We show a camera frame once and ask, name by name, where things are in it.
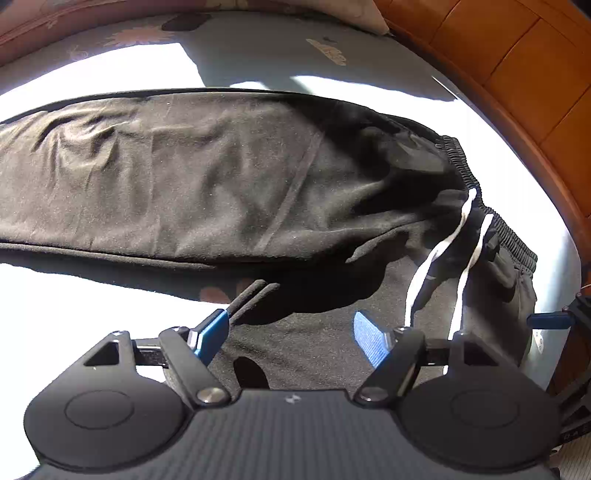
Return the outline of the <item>black track pants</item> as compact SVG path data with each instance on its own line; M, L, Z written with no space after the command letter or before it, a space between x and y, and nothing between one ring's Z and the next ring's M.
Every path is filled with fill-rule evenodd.
M355 391L353 314L474 333L514 364L537 257L460 143L311 95L135 92L1 124L1 256L230 307L211 368L240 387Z

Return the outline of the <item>blue floral bed sheet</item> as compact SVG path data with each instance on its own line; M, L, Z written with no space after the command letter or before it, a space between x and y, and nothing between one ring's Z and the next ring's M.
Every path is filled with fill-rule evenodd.
M349 102L455 138L484 203L536 255L541 283L572 287L556 209L451 83L390 37L334 22L222 12L197 30L106 52L1 97L4 120L58 102L128 93L246 90ZM1 256L1 475L5 479L549 479L559 431L547 387L560 348L514 364L472 332L407 324L355 391L231 391L187 345L226 303L49 273Z

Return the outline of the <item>wooden headboard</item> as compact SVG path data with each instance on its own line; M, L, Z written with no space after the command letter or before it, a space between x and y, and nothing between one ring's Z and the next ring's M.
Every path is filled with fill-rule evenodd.
M590 21L569 1L380 1L546 189L590 259Z

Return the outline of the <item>beige floral pillow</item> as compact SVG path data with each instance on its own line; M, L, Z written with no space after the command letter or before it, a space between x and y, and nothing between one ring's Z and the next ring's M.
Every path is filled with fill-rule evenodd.
M389 26L372 0L221 0L197 1L205 10L256 10L277 13L314 11L376 35L386 35Z

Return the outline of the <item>pink floral quilt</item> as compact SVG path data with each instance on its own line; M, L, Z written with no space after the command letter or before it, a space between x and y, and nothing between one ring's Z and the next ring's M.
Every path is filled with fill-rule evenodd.
M172 13L216 11L229 1L34 1L1 3L1 64L103 25Z

